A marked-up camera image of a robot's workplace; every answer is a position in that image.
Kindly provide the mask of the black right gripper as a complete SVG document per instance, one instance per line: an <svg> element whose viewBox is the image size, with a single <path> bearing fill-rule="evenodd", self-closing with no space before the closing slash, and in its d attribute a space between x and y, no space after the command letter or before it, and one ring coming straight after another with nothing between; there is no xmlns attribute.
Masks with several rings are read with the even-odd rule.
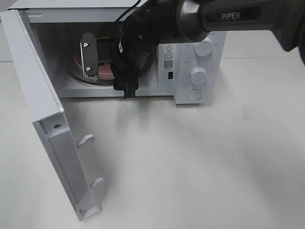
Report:
<svg viewBox="0 0 305 229"><path fill-rule="evenodd" d="M119 24L114 37L96 38L87 32L81 41L90 44L96 42L98 67L110 64L114 89L123 91L124 99L135 98L141 68L157 46L157 34L151 24L123 22Z"/></svg>

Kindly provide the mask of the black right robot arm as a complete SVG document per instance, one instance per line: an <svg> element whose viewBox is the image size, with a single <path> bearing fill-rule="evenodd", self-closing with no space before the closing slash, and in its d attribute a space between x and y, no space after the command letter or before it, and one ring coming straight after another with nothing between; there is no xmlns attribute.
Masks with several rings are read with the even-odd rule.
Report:
<svg viewBox="0 0 305 229"><path fill-rule="evenodd" d="M108 63L114 88L134 98L141 64L161 43L201 42L213 31L271 31L282 49L305 56L305 3L302 0L137 1L112 24L114 37L81 39L85 78L93 80Z"/></svg>

